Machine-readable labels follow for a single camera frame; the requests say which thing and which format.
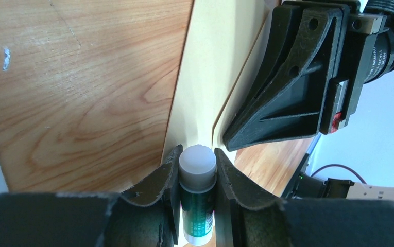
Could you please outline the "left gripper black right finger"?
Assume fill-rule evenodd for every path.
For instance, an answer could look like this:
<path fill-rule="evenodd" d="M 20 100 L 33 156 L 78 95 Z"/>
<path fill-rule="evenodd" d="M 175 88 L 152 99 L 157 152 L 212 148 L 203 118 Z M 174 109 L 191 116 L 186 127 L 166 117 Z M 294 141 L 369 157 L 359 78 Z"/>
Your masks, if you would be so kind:
<path fill-rule="evenodd" d="M 279 198 L 214 153 L 217 246 L 394 246 L 394 201 Z"/>

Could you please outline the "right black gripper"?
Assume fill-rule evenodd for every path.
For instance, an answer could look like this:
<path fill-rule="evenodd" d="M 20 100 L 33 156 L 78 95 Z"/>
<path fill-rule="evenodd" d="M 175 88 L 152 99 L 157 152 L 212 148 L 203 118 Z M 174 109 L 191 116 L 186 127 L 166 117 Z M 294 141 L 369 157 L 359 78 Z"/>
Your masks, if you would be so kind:
<path fill-rule="evenodd" d="M 286 1 L 272 11 L 263 61 L 227 127 L 229 151 L 329 134 L 348 124 L 385 16 L 360 1 Z"/>

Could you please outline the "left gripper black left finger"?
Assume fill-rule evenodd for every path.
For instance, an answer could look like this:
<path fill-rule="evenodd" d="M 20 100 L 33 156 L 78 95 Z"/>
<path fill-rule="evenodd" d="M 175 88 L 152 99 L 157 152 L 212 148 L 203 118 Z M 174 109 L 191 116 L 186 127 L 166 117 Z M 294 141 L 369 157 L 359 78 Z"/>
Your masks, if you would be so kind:
<path fill-rule="evenodd" d="M 119 193 L 0 193 L 0 246 L 176 245 L 182 151 Z"/>

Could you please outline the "tan kraft envelope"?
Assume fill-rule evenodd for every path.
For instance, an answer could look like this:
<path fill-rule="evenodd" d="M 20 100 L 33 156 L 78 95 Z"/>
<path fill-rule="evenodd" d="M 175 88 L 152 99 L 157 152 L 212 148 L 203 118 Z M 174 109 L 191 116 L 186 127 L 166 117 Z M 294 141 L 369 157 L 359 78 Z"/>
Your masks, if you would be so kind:
<path fill-rule="evenodd" d="M 259 49 L 279 1 L 194 1 L 162 158 L 177 145 L 224 148 L 228 103 Z"/>

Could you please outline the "white green glue stick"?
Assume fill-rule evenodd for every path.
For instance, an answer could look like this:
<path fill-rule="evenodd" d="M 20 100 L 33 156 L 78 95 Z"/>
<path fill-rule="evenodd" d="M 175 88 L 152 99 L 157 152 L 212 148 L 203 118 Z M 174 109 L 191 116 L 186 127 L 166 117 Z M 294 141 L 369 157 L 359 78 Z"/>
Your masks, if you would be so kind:
<path fill-rule="evenodd" d="M 216 156 L 211 148 L 193 145 L 180 154 L 179 184 L 184 237 L 203 246 L 213 235 Z"/>

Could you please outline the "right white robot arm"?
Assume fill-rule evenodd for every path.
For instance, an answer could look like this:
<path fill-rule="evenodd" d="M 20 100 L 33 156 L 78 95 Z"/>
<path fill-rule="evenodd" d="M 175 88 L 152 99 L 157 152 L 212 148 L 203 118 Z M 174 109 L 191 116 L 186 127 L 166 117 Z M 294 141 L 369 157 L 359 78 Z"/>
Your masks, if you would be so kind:
<path fill-rule="evenodd" d="M 223 134 L 228 151 L 331 134 L 362 88 L 394 71 L 394 1 L 285 1 L 244 103 Z"/>

